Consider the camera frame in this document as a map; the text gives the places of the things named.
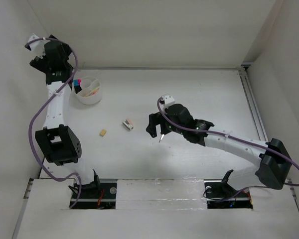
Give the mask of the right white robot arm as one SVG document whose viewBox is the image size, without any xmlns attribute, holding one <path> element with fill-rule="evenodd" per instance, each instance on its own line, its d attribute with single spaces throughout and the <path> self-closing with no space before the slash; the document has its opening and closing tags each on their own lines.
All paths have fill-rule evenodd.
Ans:
<svg viewBox="0 0 299 239">
<path fill-rule="evenodd" d="M 146 131 L 153 138 L 157 136 L 158 125 L 161 135 L 175 132 L 190 143 L 223 150 L 252 164 L 238 171 L 230 169 L 220 182 L 208 186 L 206 196 L 212 200 L 228 198 L 247 187 L 280 190 L 285 184 L 291 163 L 285 159 L 288 152 L 278 139 L 266 142 L 238 138 L 226 131 L 216 134 L 212 122 L 194 119 L 181 104 L 166 108 L 164 113 L 149 115 Z"/>
</svg>

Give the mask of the tan eraser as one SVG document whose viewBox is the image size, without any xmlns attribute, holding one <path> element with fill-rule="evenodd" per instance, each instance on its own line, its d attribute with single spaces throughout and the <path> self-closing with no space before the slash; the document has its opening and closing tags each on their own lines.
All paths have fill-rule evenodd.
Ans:
<svg viewBox="0 0 299 239">
<path fill-rule="evenodd" d="M 101 131 L 100 131 L 100 133 L 99 133 L 99 135 L 101 136 L 101 137 L 103 137 L 105 134 L 106 134 L 106 130 L 105 129 L 102 129 Z"/>
</svg>

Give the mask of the blue black highlighter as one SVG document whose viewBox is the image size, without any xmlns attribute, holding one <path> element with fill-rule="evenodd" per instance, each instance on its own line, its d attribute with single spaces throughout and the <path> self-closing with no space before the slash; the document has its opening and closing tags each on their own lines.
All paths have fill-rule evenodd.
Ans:
<svg viewBox="0 0 299 239">
<path fill-rule="evenodd" d="M 72 82 L 72 90 L 74 91 L 74 93 L 77 93 L 77 87 L 78 86 L 79 86 L 78 80 L 73 80 L 73 82 Z"/>
</svg>

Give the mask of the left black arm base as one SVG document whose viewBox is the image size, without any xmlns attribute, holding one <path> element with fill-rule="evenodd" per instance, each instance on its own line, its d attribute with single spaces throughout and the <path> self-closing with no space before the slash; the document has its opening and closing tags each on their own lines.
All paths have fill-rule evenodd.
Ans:
<svg viewBox="0 0 299 239">
<path fill-rule="evenodd" d="M 69 186 L 72 196 L 69 207 L 76 210 L 111 210 L 116 208 L 117 180 L 101 180 L 100 189 L 83 189 L 77 199 L 78 186 Z"/>
</svg>

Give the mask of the aluminium rail right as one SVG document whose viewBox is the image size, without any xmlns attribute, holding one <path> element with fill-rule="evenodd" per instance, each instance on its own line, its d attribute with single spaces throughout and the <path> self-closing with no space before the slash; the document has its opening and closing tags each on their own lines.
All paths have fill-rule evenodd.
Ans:
<svg viewBox="0 0 299 239">
<path fill-rule="evenodd" d="M 259 140 L 262 141 L 268 141 L 268 137 L 264 128 L 264 124 L 261 119 L 261 115 L 252 91 L 251 83 L 248 78 L 246 66 L 243 65 L 240 68 L 238 68 L 238 73 L 241 79 L 241 83 L 245 92 L 245 96 L 249 105 L 249 109 L 252 115 L 252 119 L 254 122 L 254 125 L 256 127 L 256 131 L 258 134 Z"/>
</svg>

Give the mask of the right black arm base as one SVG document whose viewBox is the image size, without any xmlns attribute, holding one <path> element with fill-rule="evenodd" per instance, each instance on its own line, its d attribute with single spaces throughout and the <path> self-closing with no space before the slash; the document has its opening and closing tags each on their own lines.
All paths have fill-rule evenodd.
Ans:
<svg viewBox="0 0 299 239">
<path fill-rule="evenodd" d="M 253 209 L 249 192 L 243 191 L 228 199 L 238 192 L 228 184 L 233 171 L 227 171 L 221 180 L 204 181 L 203 197 L 206 199 L 207 209 Z"/>
</svg>

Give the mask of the pink black highlighter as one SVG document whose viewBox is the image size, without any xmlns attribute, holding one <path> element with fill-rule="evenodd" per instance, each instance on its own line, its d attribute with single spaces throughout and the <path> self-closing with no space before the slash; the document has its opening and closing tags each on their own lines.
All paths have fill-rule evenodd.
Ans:
<svg viewBox="0 0 299 239">
<path fill-rule="evenodd" d="M 74 91 L 75 91 L 76 94 L 79 93 L 82 90 L 82 88 L 80 86 L 80 83 L 81 83 L 80 79 L 73 80 Z"/>
</svg>

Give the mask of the white round divided container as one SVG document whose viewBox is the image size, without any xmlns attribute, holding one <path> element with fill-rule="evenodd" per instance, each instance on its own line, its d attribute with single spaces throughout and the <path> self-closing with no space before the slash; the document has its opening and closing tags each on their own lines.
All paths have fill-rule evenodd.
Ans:
<svg viewBox="0 0 299 239">
<path fill-rule="evenodd" d="M 92 76 L 85 76 L 78 79 L 81 80 L 80 86 L 82 90 L 77 94 L 72 90 L 72 95 L 74 96 L 74 98 L 76 98 L 80 103 L 84 105 L 89 106 L 97 104 L 102 99 L 103 95 L 100 81 L 96 77 Z M 87 94 L 90 90 L 96 88 L 97 86 L 100 86 L 97 93 L 89 97 L 84 97 L 85 94 Z"/>
</svg>

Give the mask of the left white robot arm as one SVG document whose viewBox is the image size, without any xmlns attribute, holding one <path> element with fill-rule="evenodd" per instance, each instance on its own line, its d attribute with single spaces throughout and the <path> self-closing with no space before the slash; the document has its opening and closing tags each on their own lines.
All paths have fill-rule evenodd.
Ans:
<svg viewBox="0 0 299 239">
<path fill-rule="evenodd" d="M 71 91 L 74 88 L 73 77 L 77 66 L 68 60 L 73 54 L 71 47 L 53 35 L 40 38 L 33 34 L 25 47 L 34 51 L 36 57 L 30 65 L 45 74 L 48 100 L 35 116 L 47 110 L 45 122 L 41 130 L 32 132 L 34 120 L 30 121 L 28 137 L 30 146 L 37 142 L 45 160 L 50 164 L 68 169 L 78 182 L 70 189 L 73 193 L 86 193 L 89 197 L 97 197 L 101 193 L 101 183 L 95 170 L 85 165 L 79 138 L 66 124 L 66 110 L 69 106 Z"/>
</svg>

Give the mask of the yellow green pen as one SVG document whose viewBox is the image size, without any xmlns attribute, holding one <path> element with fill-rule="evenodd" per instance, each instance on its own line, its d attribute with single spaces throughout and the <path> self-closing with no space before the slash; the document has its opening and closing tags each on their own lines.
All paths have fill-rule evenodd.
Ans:
<svg viewBox="0 0 299 239">
<path fill-rule="evenodd" d="M 95 93 L 98 92 L 99 88 L 100 88 L 100 86 L 97 86 L 96 88 L 90 90 L 87 94 L 84 95 L 84 97 L 89 97 L 91 95 L 94 95 Z"/>
</svg>

